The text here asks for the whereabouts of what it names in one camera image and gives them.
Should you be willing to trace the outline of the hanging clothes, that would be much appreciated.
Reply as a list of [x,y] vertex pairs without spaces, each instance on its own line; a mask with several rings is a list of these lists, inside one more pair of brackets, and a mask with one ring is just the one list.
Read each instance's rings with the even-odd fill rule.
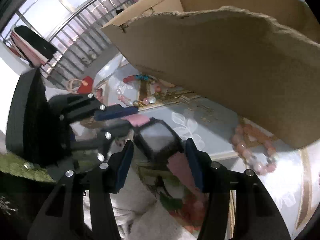
[[10,34],[10,48],[20,58],[29,62],[31,67],[41,67],[54,58],[57,48],[30,28],[20,25]]

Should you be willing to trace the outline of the metal balcony railing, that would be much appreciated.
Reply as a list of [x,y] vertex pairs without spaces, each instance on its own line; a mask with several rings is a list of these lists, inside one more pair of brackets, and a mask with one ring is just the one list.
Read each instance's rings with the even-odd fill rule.
[[1,0],[1,41],[12,46],[17,26],[30,28],[57,48],[41,68],[43,77],[57,88],[79,79],[111,41],[101,28],[136,0]]

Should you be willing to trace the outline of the red paper bag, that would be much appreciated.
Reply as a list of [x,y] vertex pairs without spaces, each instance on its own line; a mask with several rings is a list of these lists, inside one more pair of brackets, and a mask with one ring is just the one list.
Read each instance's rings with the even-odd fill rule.
[[67,81],[67,90],[73,94],[89,94],[92,92],[93,79],[86,76],[84,79],[70,79]]

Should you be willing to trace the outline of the pink black digital watch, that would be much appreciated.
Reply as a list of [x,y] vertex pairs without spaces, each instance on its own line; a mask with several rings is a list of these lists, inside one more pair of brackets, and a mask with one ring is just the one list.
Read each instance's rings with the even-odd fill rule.
[[123,118],[133,126],[134,143],[155,164],[165,164],[170,172],[193,193],[200,202],[207,197],[201,191],[201,172],[185,153],[182,139],[163,120],[134,114]]

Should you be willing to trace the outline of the brown cardboard box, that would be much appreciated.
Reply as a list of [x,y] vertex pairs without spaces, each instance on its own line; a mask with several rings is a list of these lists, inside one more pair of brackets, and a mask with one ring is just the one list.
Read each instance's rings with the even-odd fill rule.
[[139,0],[102,28],[135,68],[294,148],[319,139],[319,22],[300,0]]

